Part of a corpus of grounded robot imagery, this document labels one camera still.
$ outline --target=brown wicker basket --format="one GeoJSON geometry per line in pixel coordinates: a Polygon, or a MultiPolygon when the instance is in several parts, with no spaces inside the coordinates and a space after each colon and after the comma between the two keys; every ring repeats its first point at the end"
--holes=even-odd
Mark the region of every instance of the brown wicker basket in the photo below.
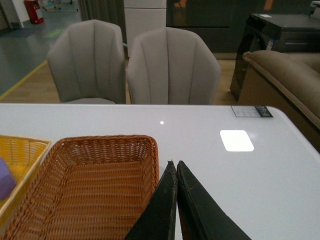
{"type": "Polygon", "coordinates": [[[152,137],[61,139],[1,239],[122,240],[158,181],[158,147],[152,137]]]}

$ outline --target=yellow floor line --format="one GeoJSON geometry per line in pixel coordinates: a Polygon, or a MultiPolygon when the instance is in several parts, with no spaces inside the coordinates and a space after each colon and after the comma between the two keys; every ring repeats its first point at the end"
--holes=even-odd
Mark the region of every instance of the yellow floor line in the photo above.
{"type": "Polygon", "coordinates": [[[27,76],[18,81],[15,85],[13,85],[8,91],[0,96],[0,101],[4,99],[7,95],[9,95],[13,90],[19,87],[24,81],[26,81],[29,77],[31,77],[36,71],[38,71],[43,65],[45,65],[47,61],[44,61],[39,66],[37,66],[34,70],[32,70],[27,76]]]}

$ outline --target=upholstered chair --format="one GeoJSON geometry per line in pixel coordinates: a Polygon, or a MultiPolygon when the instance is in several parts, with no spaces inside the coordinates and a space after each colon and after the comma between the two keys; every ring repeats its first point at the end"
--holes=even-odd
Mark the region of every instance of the upholstered chair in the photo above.
{"type": "Polygon", "coordinates": [[[127,68],[132,104],[211,105],[221,75],[194,32],[165,27],[137,36],[127,68]]]}
{"type": "Polygon", "coordinates": [[[126,103],[119,26],[100,20],[72,24],[49,50],[47,61],[62,103],[126,103]]]}

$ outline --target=sofa armrest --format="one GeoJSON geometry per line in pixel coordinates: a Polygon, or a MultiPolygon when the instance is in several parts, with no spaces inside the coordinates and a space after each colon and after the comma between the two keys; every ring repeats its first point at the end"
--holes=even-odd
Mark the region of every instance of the sofa armrest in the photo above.
{"type": "Polygon", "coordinates": [[[277,51],[245,52],[243,59],[320,127],[319,73],[294,56],[277,51]]]}

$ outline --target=table surface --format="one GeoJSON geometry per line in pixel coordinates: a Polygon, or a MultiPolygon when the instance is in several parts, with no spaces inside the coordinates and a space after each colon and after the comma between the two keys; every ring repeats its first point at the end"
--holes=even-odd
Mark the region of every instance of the table surface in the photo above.
{"type": "MultiPolygon", "coordinates": [[[[236,117],[230,106],[2,103],[0,133],[52,143],[149,135],[160,174],[167,161],[184,161],[251,239],[319,240],[320,155],[283,112],[268,109],[274,117],[236,117]],[[254,150],[226,151],[221,130],[246,131],[254,150]]],[[[179,218],[175,234],[182,239],[179,218]]]]}

